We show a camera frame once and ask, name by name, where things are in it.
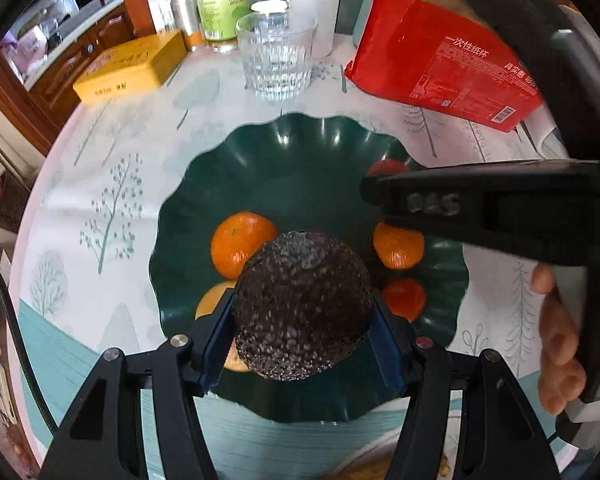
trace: scalloped plate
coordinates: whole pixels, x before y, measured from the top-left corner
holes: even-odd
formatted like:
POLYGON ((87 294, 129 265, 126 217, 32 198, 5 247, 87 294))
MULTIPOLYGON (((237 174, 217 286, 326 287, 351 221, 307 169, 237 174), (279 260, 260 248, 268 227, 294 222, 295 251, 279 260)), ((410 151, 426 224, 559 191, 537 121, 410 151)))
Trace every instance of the scalloped plate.
MULTIPOLYGON (((251 211, 270 219, 279 232, 315 230, 346 242, 379 289, 401 276, 418 279, 428 298, 414 327, 448 345, 469 281, 462 245, 429 236, 424 259, 413 269, 382 265, 371 244, 381 211, 362 201, 358 186, 384 158, 421 168, 394 137, 370 133, 348 118, 303 114, 241 126, 197 156, 160 209, 149 263, 165 335, 186 332, 202 295, 224 281, 209 250, 218 224, 251 211)), ((353 420, 395 398, 382 382, 367 339, 333 368, 306 380, 283 383, 224 370, 214 391, 278 422, 353 420)))

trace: clear glass cup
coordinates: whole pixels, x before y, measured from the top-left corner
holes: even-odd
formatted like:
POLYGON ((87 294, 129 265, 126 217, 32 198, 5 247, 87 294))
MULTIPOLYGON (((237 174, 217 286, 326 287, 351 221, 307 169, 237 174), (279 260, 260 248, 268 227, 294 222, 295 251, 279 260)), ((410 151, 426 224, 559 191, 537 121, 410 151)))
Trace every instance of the clear glass cup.
POLYGON ((252 12, 236 25, 247 88, 267 101, 300 95, 311 81, 317 21, 289 12, 252 12))

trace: human hand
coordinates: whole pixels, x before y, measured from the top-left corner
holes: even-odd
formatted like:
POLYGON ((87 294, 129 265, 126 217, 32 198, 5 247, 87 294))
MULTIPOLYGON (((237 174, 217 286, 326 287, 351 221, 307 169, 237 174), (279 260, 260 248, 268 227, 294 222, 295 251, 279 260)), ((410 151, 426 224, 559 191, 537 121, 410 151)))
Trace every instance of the human hand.
POLYGON ((542 407, 552 415, 558 415, 567 402, 582 393, 587 379, 584 368, 575 359, 578 330, 560 303, 548 265, 538 264, 531 277, 531 289, 546 294, 540 314, 542 355, 538 394, 542 407))

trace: floral tablecloth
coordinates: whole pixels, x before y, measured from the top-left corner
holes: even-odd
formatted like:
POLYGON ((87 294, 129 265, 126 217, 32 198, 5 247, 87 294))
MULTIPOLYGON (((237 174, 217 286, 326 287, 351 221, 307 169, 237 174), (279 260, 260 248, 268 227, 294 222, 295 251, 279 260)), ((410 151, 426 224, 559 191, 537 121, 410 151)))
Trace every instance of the floral tablecloth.
MULTIPOLYGON (((32 192, 10 282, 30 360, 58 421, 104 349, 117 346, 129 354, 164 341, 148 273, 158 211, 188 163, 241 124, 286 112, 344 115, 397 137, 424 166, 565 155, 545 110, 503 134, 380 100, 345 79, 353 53, 350 38, 336 38, 334 52, 315 64, 308 91, 285 107, 245 90, 239 54, 210 51, 189 54, 157 91, 78 107, 32 192)), ((542 297, 529 287, 535 263, 472 246, 463 251, 470 282, 450 348, 499 350, 552 433, 553 419, 536 394, 542 297)), ((17 362, 11 369, 18 370, 17 362)), ((42 459, 50 435, 24 380, 17 375, 13 381, 27 434, 42 459)), ((152 478, 161 478, 150 397, 143 393, 145 447, 152 478)), ((245 480, 326 474, 357 450, 396 434, 406 403, 390 402, 346 424, 278 424, 214 396, 196 405, 221 476, 245 480)), ((459 407, 456 398, 452 409, 459 407)), ((449 427, 446 452, 453 456, 458 432, 452 428, 458 424, 449 427)), ((558 451, 564 443, 554 446, 558 451)), ((558 456, 567 460, 571 451, 558 456)))

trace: barcode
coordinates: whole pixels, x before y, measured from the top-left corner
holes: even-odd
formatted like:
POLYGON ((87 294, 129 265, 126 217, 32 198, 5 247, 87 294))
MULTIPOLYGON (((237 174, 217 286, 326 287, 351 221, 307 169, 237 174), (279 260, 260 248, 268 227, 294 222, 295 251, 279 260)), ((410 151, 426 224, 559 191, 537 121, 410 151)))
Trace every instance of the barcode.
POLYGON ((494 123, 503 123, 511 114, 516 111, 515 108, 511 108, 510 106, 505 106, 491 121, 494 123))

